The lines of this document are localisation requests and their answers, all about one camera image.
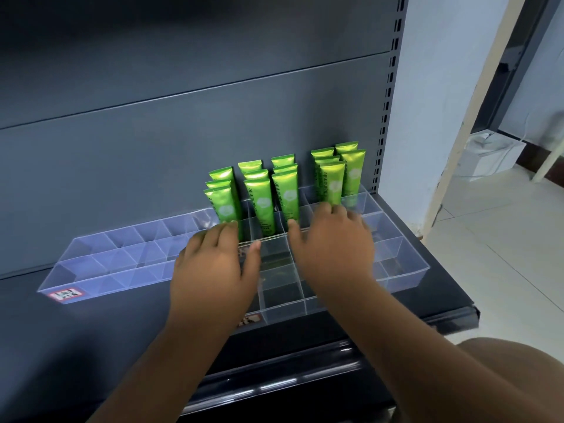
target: green tube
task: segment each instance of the green tube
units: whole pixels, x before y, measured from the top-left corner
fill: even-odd
[[[286,222],[290,218],[300,223],[300,206],[298,204],[298,172],[273,174],[272,181],[276,187],[278,200]]]
[[[282,172],[293,172],[293,171],[297,171],[297,170],[298,170],[298,163],[292,163],[291,165],[288,164],[288,165],[282,166],[282,167],[275,167],[274,173],[275,174],[281,174]]]
[[[315,186],[318,192],[318,199],[325,200],[324,190],[323,190],[323,177],[321,176],[321,171],[319,170],[319,163],[321,162],[339,162],[341,159],[339,156],[325,156],[314,158],[315,163]]]
[[[231,181],[231,194],[233,195],[233,203],[235,204],[235,211],[237,218],[241,219],[243,217],[243,211],[241,209],[241,202],[239,201],[239,195],[237,194],[237,185],[235,184],[235,177],[233,176],[232,167],[224,167],[222,169],[216,169],[209,173],[211,179],[229,179]]]
[[[273,235],[276,233],[276,224],[274,223],[270,179],[248,179],[244,182],[249,192],[250,201],[253,203],[254,212],[261,224],[263,236]]]
[[[250,162],[239,162],[239,169],[243,175],[248,174],[252,171],[257,171],[262,169],[262,160],[252,160]]]
[[[225,187],[208,188],[207,190],[204,190],[204,193],[208,196],[217,217],[222,223],[228,223],[233,220],[238,222],[239,241],[242,241],[243,229],[241,227],[241,219],[237,216],[237,212],[235,210],[235,202],[233,200],[231,186],[226,185]]]
[[[218,187],[225,187],[226,185],[231,186],[231,181],[229,179],[213,179],[206,183],[208,188],[218,188]]]
[[[321,162],[319,165],[323,178],[324,200],[331,205],[341,204],[345,165],[345,162]]]
[[[341,153],[341,160],[346,163],[343,196],[358,194],[365,155],[366,150],[343,151]]]
[[[259,169],[244,174],[244,177],[245,179],[264,179],[264,178],[268,178],[268,175],[269,175],[268,169]]]
[[[335,151],[340,155],[343,151],[352,151],[358,148],[358,141],[342,142],[335,145]]]
[[[327,157],[327,156],[333,156],[334,152],[335,152],[335,147],[327,147],[327,148],[321,148],[319,150],[312,150],[311,155],[314,158]]]
[[[286,166],[287,164],[290,165],[294,163],[294,155],[272,157],[271,160],[274,168],[276,169],[277,167],[282,167]]]

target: person's left hand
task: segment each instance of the person's left hand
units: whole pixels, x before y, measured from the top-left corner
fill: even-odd
[[[192,236],[174,264],[167,325],[233,331],[257,292],[261,242],[250,245],[239,265],[237,222]]]

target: beige corner trim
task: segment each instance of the beige corner trim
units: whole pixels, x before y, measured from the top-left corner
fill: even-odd
[[[456,165],[462,155],[462,151],[464,150],[464,146],[466,145],[472,126],[478,116],[480,106],[486,97],[491,80],[494,77],[497,65],[499,64],[505,47],[509,42],[509,37],[515,27],[515,23],[517,22],[517,18],[519,17],[519,13],[521,12],[524,2],[525,0],[509,0],[507,3],[505,13],[501,19],[499,27],[497,28],[495,39],[493,40],[492,47],[490,48],[490,53],[488,53],[486,62],[484,63],[482,74],[480,74],[480,78],[478,79],[478,83],[476,84],[474,93],[472,94],[472,98],[468,104],[468,108],[466,109],[462,126],[456,136],[455,143],[452,146],[450,155],[448,156],[447,164],[444,168],[441,179],[439,180],[439,184],[435,189],[435,193],[433,194],[433,198],[421,230],[421,234],[424,238],[423,241],[425,241],[425,237],[431,231],[433,221],[439,212],[448,184],[451,182]]]

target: person's right arm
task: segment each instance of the person's right arm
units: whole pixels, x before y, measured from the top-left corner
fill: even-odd
[[[302,276],[414,422],[556,422],[378,286],[372,235],[357,214],[321,203],[305,240],[289,223]]]

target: white pole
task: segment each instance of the white pole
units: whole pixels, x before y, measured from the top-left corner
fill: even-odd
[[[562,135],[560,137],[561,139],[560,143],[556,146],[555,149],[552,150],[552,152],[548,155],[548,157],[546,157],[544,163],[541,165],[539,170],[537,170],[537,172],[535,173],[535,176],[532,177],[532,181],[534,183],[539,183],[540,180],[544,178],[544,176],[552,167],[552,165],[558,160],[562,152],[564,152],[564,129],[562,130],[561,134]]]

